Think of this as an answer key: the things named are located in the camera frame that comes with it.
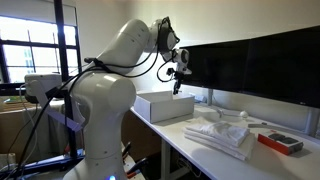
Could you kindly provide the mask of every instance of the white box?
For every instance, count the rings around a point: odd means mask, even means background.
[[[150,123],[163,121],[194,111],[194,97],[172,95],[172,91],[138,93],[134,110]]]

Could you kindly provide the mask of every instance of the white cloth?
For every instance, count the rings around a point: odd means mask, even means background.
[[[250,159],[251,152],[255,144],[255,135],[253,133],[249,133],[249,135],[244,139],[243,143],[241,143],[239,147],[229,145],[214,137],[190,131],[187,129],[185,129],[184,133],[185,137],[188,139],[191,139],[203,145],[219,149],[243,161]]]
[[[198,123],[186,126],[186,129],[214,137],[236,147],[239,147],[250,133],[248,128],[233,126],[224,121],[212,123],[203,117],[199,117],[197,121]]]

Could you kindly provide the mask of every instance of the window frame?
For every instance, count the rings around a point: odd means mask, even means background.
[[[37,21],[37,20],[31,20],[31,19],[23,19],[23,18],[3,16],[3,15],[1,15],[1,17],[14,18],[14,19],[20,19],[20,20],[27,20],[27,21],[34,21],[34,22],[42,22],[42,23],[48,23],[48,24],[57,25],[56,23],[43,22],[43,21]],[[71,26],[71,27],[75,28],[75,45],[66,45],[66,50],[68,50],[68,49],[76,50],[76,53],[77,53],[77,64],[78,64],[77,65],[77,69],[78,69],[78,72],[81,72],[81,70],[82,70],[81,67],[82,66],[81,66],[78,26],[67,25],[67,24],[65,24],[64,26]],[[6,64],[6,57],[5,57],[5,53],[4,53],[4,47],[3,47],[4,45],[30,47],[31,56],[32,56],[32,60],[33,61],[34,61],[34,57],[33,57],[32,47],[59,49],[59,42],[57,44],[31,42],[30,33],[29,32],[28,32],[28,36],[29,36],[29,41],[2,40],[1,37],[0,37],[0,65],[1,65],[1,76],[2,76],[2,83],[0,83],[0,96],[16,96],[16,95],[19,95],[19,88],[20,88],[20,86],[22,84],[24,84],[24,83],[10,83],[9,82],[10,81],[9,71],[8,71],[8,67],[9,66],[7,66],[7,64]],[[60,67],[59,66],[56,66],[56,67],[58,69],[60,69],[59,72],[61,74],[62,65],[60,65]]]

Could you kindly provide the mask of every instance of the white table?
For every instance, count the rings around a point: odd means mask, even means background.
[[[169,173],[169,167],[166,167],[169,159],[166,155],[169,149],[168,144],[211,179],[320,179],[320,145],[302,137],[282,132],[282,134],[304,143],[303,149],[291,156],[283,155],[257,141],[251,159],[245,162],[184,137],[182,128],[190,124],[194,118],[199,116],[208,119],[219,118],[218,113],[213,109],[195,106],[194,114],[154,124],[150,124],[142,118],[133,108],[131,110],[165,141],[162,146],[162,151],[166,151],[162,152],[162,155],[166,156],[162,158],[162,179],[174,179],[174,176]],[[246,121],[231,116],[224,116],[222,119],[242,127],[247,127],[250,123],[263,122],[252,117],[249,117]],[[259,132],[266,132],[268,129],[252,128],[250,131],[257,137]]]

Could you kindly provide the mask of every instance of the computer screen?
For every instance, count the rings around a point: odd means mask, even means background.
[[[181,47],[190,53],[182,84],[240,92],[242,90],[248,40]]]
[[[251,39],[243,93],[320,108],[320,26]]]

